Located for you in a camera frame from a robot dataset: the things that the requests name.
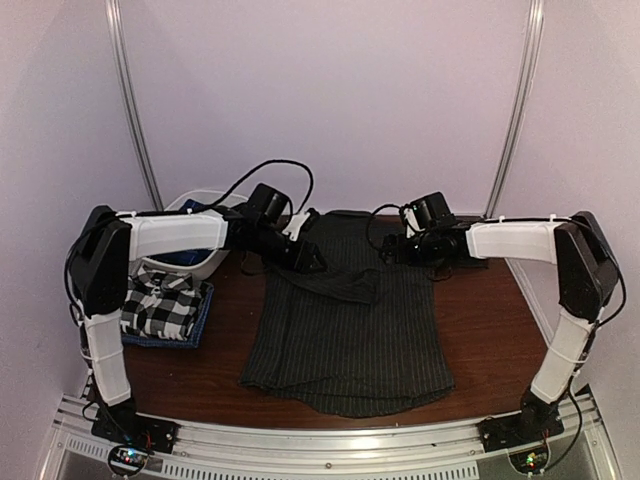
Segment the dark grey pinstriped shirt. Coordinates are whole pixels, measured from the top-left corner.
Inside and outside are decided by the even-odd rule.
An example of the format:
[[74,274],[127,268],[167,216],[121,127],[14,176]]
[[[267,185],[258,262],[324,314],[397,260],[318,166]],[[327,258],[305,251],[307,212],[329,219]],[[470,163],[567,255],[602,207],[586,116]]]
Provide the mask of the dark grey pinstriped shirt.
[[306,235],[326,272],[269,267],[240,385],[350,418],[393,415],[450,394],[431,270],[385,264],[367,241],[398,229],[362,211],[331,211]]

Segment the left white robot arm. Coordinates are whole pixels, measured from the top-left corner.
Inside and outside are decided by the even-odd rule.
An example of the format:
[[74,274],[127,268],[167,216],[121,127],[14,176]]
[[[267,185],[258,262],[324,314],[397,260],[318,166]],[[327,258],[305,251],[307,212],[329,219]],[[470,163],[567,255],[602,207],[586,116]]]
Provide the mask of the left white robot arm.
[[285,228],[278,228],[288,203],[286,195],[260,183],[238,207],[211,203],[183,212],[139,213],[107,205],[92,209],[69,250],[65,274],[70,296],[79,304],[99,398],[112,407],[103,422],[121,443],[133,444],[144,433],[142,419],[120,405],[132,397],[118,326],[130,263],[193,249],[239,250],[300,274],[325,271],[319,247],[300,235],[310,211],[291,216]]

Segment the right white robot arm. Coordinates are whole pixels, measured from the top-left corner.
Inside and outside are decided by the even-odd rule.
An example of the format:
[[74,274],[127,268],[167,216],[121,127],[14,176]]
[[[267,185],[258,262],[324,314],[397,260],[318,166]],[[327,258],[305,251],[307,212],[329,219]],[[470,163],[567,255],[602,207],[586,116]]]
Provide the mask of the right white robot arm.
[[533,403],[513,419],[519,440],[535,440],[551,424],[545,405],[563,398],[586,362],[597,331],[614,319],[607,306],[626,285],[598,220],[589,211],[569,216],[464,217],[440,192],[399,207],[399,233],[376,249],[389,263],[435,268],[488,260],[539,264],[556,278],[558,318],[547,353],[526,397]]

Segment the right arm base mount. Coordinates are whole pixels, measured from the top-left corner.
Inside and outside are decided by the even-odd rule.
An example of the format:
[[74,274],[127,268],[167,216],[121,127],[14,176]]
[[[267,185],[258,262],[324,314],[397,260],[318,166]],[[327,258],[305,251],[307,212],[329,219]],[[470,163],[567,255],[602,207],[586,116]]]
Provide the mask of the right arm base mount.
[[510,449],[562,434],[559,401],[546,403],[527,391],[520,410],[503,417],[487,417],[477,424],[485,452]]

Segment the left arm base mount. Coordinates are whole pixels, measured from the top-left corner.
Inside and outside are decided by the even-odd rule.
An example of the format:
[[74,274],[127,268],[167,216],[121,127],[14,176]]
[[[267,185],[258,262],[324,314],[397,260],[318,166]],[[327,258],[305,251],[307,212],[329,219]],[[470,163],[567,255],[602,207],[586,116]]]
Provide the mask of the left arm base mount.
[[92,389],[88,399],[89,406],[98,407],[92,420],[93,436],[151,453],[173,452],[179,430],[177,423],[138,414],[133,398],[108,406]]

